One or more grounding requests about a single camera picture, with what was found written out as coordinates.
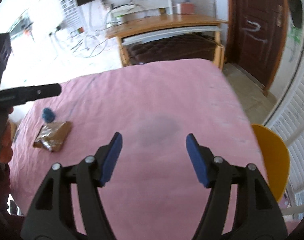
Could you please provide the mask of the person left hand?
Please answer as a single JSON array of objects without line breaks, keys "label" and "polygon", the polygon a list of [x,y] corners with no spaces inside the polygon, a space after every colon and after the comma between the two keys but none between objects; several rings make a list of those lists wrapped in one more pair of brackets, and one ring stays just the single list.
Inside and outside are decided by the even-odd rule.
[{"label": "person left hand", "polygon": [[0,163],[8,164],[13,156],[12,139],[11,139],[11,125],[7,121],[6,129],[1,137]]}]

